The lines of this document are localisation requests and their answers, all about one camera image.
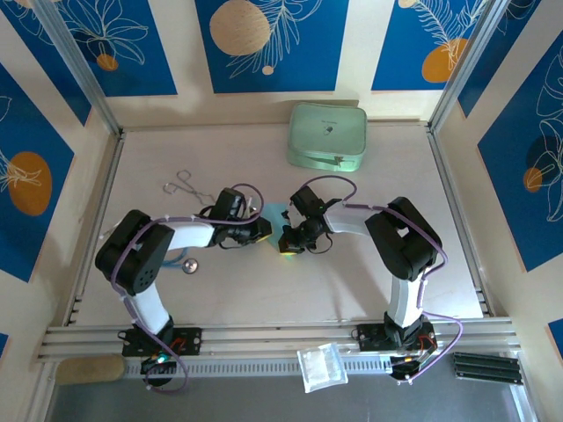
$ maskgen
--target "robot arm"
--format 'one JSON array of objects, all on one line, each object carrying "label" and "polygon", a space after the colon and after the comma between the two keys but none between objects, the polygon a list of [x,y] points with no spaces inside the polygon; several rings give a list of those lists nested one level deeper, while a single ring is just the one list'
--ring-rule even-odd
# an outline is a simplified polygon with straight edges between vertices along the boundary
[{"label": "robot arm", "polygon": [[[173,321],[163,306],[155,284],[155,278],[165,260],[166,252],[180,248],[207,248],[221,244],[229,238],[244,246],[253,244],[272,234],[270,223],[258,218],[242,225],[228,222],[241,221],[241,208],[245,207],[244,195],[234,189],[223,189],[217,203],[208,210],[204,218],[221,223],[170,222],[155,224],[140,239],[138,245],[127,255],[118,274],[117,284],[128,296],[140,322],[150,333],[166,342],[166,333]],[[112,235],[100,248],[95,265],[110,280],[123,251],[135,234],[151,221],[141,211],[130,211]]]},{"label": "robot arm", "polygon": [[[389,208],[424,230],[437,244],[440,237],[407,198],[397,198]],[[279,241],[281,253],[302,253],[316,249],[324,234],[353,233],[371,237],[391,273],[391,300],[385,312],[385,332],[396,347],[401,347],[422,327],[422,308],[418,297],[424,272],[435,263],[437,250],[418,232],[399,218],[374,212],[365,206],[345,206],[340,200],[324,203],[308,187],[291,197],[284,216],[291,226],[284,226]],[[407,229],[405,234],[400,230]]]}]

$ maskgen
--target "orange circle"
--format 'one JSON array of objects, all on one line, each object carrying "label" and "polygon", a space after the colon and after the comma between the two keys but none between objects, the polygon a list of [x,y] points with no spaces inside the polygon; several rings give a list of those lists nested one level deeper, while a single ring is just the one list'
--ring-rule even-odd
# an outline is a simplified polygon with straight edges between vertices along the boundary
[{"label": "orange circle", "polygon": [[417,0],[398,0],[398,7],[408,9],[416,4]]},{"label": "orange circle", "polygon": [[96,63],[102,68],[102,70],[105,70],[106,72],[113,72],[114,70],[117,70],[120,65],[117,60],[115,60],[115,57],[113,57],[112,55],[107,55],[105,53],[102,53],[98,56]]},{"label": "orange circle", "polygon": [[524,187],[532,193],[539,191],[542,187],[542,172],[536,167],[529,168],[524,173]]},{"label": "orange circle", "polygon": [[209,31],[213,42],[226,55],[254,54],[272,34],[264,12],[248,0],[223,3],[211,17]]},{"label": "orange circle", "polygon": [[466,45],[465,38],[457,38],[432,50],[422,64],[422,77],[434,84],[447,82]]},{"label": "orange circle", "polygon": [[33,217],[43,214],[53,191],[51,170],[43,157],[34,152],[20,152],[10,160],[8,172],[15,175],[8,184],[14,206]]}]

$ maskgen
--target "beige wall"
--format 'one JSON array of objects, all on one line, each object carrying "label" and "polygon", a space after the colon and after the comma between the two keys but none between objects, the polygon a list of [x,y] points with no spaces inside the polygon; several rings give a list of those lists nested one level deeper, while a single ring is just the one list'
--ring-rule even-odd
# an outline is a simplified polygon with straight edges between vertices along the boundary
[{"label": "beige wall", "polygon": [[355,100],[371,119],[426,120],[441,91],[371,92],[394,1],[349,0],[334,92],[215,95],[194,0],[168,0],[166,7],[150,0],[179,95],[109,103],[125,127],[286,122],[299,100]]},{"label": "beige wall", "polygon": [[524,271],[477,144],[559,35],[562,19],[560,0],[543,0],[469,118],[456,106],[439,134],[486,284],[515,322],[534,395],[550,421],[563,414],[563,361],[547,327],[563,317],[563,255]]},{"label": "beige wall", "polygon": [[0,361],[0,420],[15,421],[33,391],[37,346],[73,281],[77,239],[108,133],[96,114],[82,127],[2,13],[0,39],[0,62],[75,153],[31,281],[0,272],[0,332],[10,335]]}]

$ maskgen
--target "leaf illustration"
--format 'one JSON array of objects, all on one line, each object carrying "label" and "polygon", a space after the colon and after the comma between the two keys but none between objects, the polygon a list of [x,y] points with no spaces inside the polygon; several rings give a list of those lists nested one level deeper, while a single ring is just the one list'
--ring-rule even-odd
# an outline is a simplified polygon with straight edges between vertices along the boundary
[{"label": "leaf illustration", "polygon": [[148,32],[147,26],[139,25],[131,19],[119,18],[108,27],[106,35],[118,40],[139,41],[146,37]]},{"label": "leaf illustration", "polygon": [[49,39],[48,35],[45,33],[43,26],[40,21],[33,13],[33,10],[19,4],[14,0],[4,0],[6,8],[19,20],[19,23],[28,31],[31,35],[38,37],[40,40],[46,44],[52,46],[53,43]]},{"label": "leaf illustration", "polygon": [[455,24],[449,0],[419,0],[413,5],[419,12],[419,21],[422,28],[431,33],[435,44],[442,46],[451,41],[448,34]]},{"label": "leaf illustration", "polygon": [[106,22],[107,26],[113,25],[113,22],[116,19],[121,18],[123,14],[123,6],[121,5],[121,0],[105,0],[105,2],[99,1],[100,3],[104,3],[101,7],[101,19],[103,22]]},{"label": "leaf illustration", "polygon": [[457,28],[454,38],[462,38],[479,20],[486,8],[488,0],[475,0],[470,7],[468,0],[465,0],[464,7],[457,15]]},{"label": "leaf illustration", "polygon": [[96,9],[89,4],[88,2],[76,2],[86,19],[88,20],[87,27],[91,28],[95,33],[102,33],[102,25],[103,23],[100,21],[101,19],[97,19],[97,12]]},{"label": "leaf illustration", "polygon": [[133,60],[139,64],[144,64],[143,51],[134,43],[127,40],[110,40],[110,43],[117,55]]},{"label": "leaf illustration", "polygon": [[547,189],[548,222],[558,222],[563,218],[563,180],[561,175]]},{"label": "leaf illustration", "polygon": [[4,117],[6,117],[6,114],[10,111],[10,103],[10,97],[0,97],[0,121],[4,120]]},{"label": "leaf illustration", "polygon": [[232,56],[227,67],[234,67],[230,79],[251,69],[258,72],[264,66],[275,68],[284,55],[291,53],[293,44],[299,45],[300,35],[297,22],[307,19],[321,5],[323,0],[315,0],[312,8],[303,14],[304,4],[312,0],[260,0],[260,8],[270,26],[270,38],[264,47],[251,55]]}]

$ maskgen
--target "mint green pouch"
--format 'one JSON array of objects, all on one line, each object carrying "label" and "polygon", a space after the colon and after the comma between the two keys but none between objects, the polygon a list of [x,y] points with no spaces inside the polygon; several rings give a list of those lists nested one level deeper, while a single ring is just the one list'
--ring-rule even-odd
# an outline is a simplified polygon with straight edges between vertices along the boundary
[{"label": "mint green pouch", "polygon": [[288,161],[312,169],[356,171],[366,150],[367,122],[361,108],[298,104],[289,123]]}]

